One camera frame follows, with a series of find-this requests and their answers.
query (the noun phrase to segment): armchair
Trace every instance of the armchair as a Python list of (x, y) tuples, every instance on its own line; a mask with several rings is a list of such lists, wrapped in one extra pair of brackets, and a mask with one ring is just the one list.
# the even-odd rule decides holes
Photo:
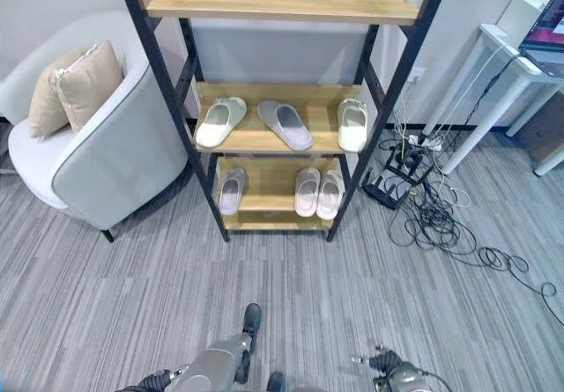
[[(27, 113), (37, 79), (58, 56), (110, 40), (124, 80), (78, 133), (69, 126), (31, 138)], [(156, 196), (187, 154), (125, 12), (96, 13), (55, 34), (0, 84), (0, 112), (15, 126), (8, 149), (27, 187), (44, 203), (100, 229)]]

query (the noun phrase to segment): beige cushion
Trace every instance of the beige cushion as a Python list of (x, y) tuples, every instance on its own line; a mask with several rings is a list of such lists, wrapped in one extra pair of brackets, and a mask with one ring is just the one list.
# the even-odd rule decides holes
[(122, 68), (109, 41), (61, 70), (56, 90), (72, 130), (79, 132), (122, 81)]
[(66, 68), (86, 52), (79, 48), (51, 63), (39, 76), (29, 107), (29, 135), (43, 137), (69, 123), (56, 91), (56, 71)]

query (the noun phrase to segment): laptop screen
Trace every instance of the laptop screen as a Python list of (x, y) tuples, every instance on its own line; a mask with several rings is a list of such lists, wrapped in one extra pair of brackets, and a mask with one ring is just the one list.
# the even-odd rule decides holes
[(564, 0), (550, 0), (523, 44), (564, 48)]

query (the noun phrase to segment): shoe rack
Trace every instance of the shoe rack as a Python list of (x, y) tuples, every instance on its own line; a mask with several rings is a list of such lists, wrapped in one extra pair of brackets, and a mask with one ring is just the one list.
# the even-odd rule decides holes
[[(409, 0), (125, 0), (125, 3), (188, 153), (194, 175), (224, 240), (229, 241), (229, 231), (235, 230), (319, 230), (326, 233), (327, 240), (333, 239), (441, 0), (423, 0), (420, 9)], [(168, 75), (154, 35), (154, 29), (164, 17), (179, 19), (189, 55), (176, 85)], [(190, 18), (343, 22), (366, 24), (368, 28), (357, 73), (350, 85), (210, 84), (204, 82)], [(386, 92), (370, 62), (379, 25), (397, 25), (407, 38)], [(218, 97), (240, 97), (248, 106), (241, 123), (213, 149), (201, 149), (196, 145), (183, 117), (182, 103), (193, 79), (197, 82), (202, 105), (197, 127), (205, 118), (207, 108)], [(378, 117), (350, 175), (345, 152), (338, 146), (337, 109), (344, 99), (358, 99), (363, 81), (366, 81), (378, 109)], [(258, 118), (256, 106), (263, 100), (293, 105), (311, 132), (313, 146), (304, 152), (289, 149)], [(204, 170), (200, 153), (210, 154), (207, 170)], [(235, 216), (222, 216), (214, 180), (218, 170), (221, 174), (231, 167), (245, 170), (247, 189), (239, 212)], [(293, 211), (295, 179), (304, 167), (316, 167), (321, 172), (327, 168), (340, 168), (345, 194), (335, 219), (301, 218)]]

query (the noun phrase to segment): slipper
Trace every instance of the slipper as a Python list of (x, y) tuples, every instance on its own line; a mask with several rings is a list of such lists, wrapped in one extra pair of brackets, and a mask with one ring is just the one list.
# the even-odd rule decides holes
[(246, 113), (247, 105), (242, 99), (237, 97), (216, 99), (197, 129), (196, 144), (205, 148), (217, 147), (223, 143)]
[(309, 218), (317, 208), (317, 193), (321, 175), (313, 167), (300, 170), (296, 177), (296, 196), (293, 207), (299, 216)]
[(313, 144), (296, 109), (289, 104), (267, 100), (258, 105), (258, 117), (292, 150), (301, 152)]
[(247, 175), (240, 167), (230, 169), (221, 182), (219, 212), (224, 216), (233, 216), (239, 210), (241, 196), (247, 183)]
[(328, 170), (323, 174), (316, 213), (319, 218), (332, 220), (337, 216), (341, 198), (345, 193), (345, 183), (336, 170)]
[(338, 105), (338, 145), (346, 152), (360, 152), (367, 143), (367, 105), (346, 99)]

